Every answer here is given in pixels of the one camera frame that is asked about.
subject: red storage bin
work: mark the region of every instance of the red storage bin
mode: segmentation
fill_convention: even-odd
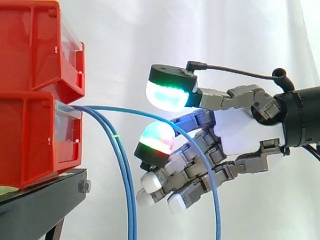
[[[0,186],[24,189],[81,163],[81,111],[48,92],[0,92],[0,109]]]
[[[85,95],[85,46],[56,1],[0,0],[0,92],[44,91],[71,103]]]

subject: green led light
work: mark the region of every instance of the green led light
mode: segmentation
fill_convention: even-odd
[[[170,112],[181,111],[189,98],[189,93],[182,89],[160,86],[150,81],[146,84],[145,93],[152,105]]]
[[[169,124],[161,121],[149,124],[140,137],[140,143],[168,155],[174,142],[175,131]]]

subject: black cable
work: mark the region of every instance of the black cable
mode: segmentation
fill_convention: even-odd
[[[305,150],[307,150],[309,153],[311,153],[319,162],[320,162],[320,155],[317,153],[317,150],[315,150],[311,145],[304,145],[302,146]]]
[[[224,72],[233,73],[233,74],[240,74],[240,75],[257,78],[257,79],[273,80],[274,83],[278,85],[283,90],[284,93],[295,90],[295,86],[293,82],[287,77],[286,71],[282,68],[275,69],[272,72],[272,76],[265,76],[265,75],[255,74],[247,71],[241,71],[241,70],[224,67],[224,66],[208,65],[206,63],[199,62],[199,61],[188,61],[185,69],[192,73],[194,73],[195,70],[212,69],[212,70],[224,71]]]
[[[265,76],[265,75],[255,74],[248,71],[241,71],[241,70],[224,67],[224,66],[207,65],[207,69],[219,70],[219,71],[224,71],[224,72],[233,73],[233,74],[240,74],[240,75],[245,75],[245,76],[257,78],[257,79],[265,79],[265,80],[281,79],[281,77],[278,77],[278,76]]]

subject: black metal bracket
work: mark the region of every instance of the black metal bracket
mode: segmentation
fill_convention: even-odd
[[[63,219],[86,198],[86,180],[86,169],[72,169],[50,182],[0,196],[0,240],[37,240],[47,233],[46,239],[58,240]]]

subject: white backdrop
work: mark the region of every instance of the white backdrop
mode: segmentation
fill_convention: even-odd
[[[298,0],[60,0],[86,44],[86,97],[82,105],[133,108],[175,117],[153,107],[145,86],[152,64],[184,67],[188,60],[269,75],[287,70],[297,89],[320,85]],[[225,91],[272,82],[206,71],[201,87]],[[140,188],[140,162],[133,152],[150,119],[106,112],[124,142]],[[101,127],[87,115],[83,164],[92,190],[66,218],[63,240],[125,240],[127,210],[117,161]],[[303,149],[270,172],[242,175],[219,189],[223,240],[320,239],[320,164]],[[139,240],[215,239],[211,194],[172,215],[167,202],[138,208]]]

